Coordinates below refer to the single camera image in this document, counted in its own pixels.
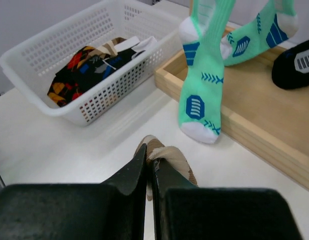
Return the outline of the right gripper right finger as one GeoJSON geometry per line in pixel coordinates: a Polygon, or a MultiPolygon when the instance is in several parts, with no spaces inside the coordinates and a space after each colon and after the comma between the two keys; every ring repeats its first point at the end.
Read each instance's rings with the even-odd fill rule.
{"type": "Polygon", "coordinates": [[[200,188],[165,159],[152,162],[158,240],[299,240],[290,207],[269,188],[200,188]]]}

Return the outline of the brown striped sock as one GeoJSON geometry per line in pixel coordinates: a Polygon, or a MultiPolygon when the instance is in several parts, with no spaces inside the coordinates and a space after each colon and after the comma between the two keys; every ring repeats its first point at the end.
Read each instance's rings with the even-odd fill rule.
{"type": "Polygon", "coordinates": [[[145,136],[138,144],[134,156],[137,154],[141,146],[145,144],[146,149],[146,198],[147,201],[152,201],[152,183],[150,165],[155,159],[166,159],[167,162],[177,170],[183,177],[185,177],[192,185],[198,187],[197,180],[194,176],[192,168],[190,167],[186,157],[182,151],[175,146],[165,146],[157,137],[153,135],[145,136]]]}

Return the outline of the green sock with white patches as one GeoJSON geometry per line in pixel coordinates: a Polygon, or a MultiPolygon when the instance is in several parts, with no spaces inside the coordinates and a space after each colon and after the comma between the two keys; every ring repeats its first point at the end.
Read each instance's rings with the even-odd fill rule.
{"type": "Polygon", "coordinates": [[[293,37],[297,30],[294,1],[269,0],[253,21],[222,38],[223,63],[227,67],[252,59],[293,37]]]}

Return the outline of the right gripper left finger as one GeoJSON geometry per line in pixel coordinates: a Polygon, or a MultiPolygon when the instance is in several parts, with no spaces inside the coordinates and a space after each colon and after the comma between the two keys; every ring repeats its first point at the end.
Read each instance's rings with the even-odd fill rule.
{"type": "Polygon", "coordinates": [[[141,240],[146,150],[102,183],[14,184],[0,191],[0,240],[141,240]]]}

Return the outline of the black sock with blue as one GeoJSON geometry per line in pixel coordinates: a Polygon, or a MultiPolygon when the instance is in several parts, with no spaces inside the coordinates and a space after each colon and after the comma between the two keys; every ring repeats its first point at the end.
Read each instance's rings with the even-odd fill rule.
{"type": "Polygon", "coordinates": [[[284,90],[309,86],[309,40],[281,53],[273,62],[271,78],[284,90]]]}

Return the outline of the green sock with chevrons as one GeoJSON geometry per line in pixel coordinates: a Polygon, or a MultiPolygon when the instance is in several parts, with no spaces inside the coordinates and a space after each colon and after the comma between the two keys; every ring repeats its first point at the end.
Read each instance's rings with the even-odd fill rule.
{"type": "Polygon", "coordinates": [[[195,0],[179,26],[188,72],[178,112],[180,129],[192,139],[213,144],[221,133],[224,63],[220,42],[235,2],[195,0]]]}

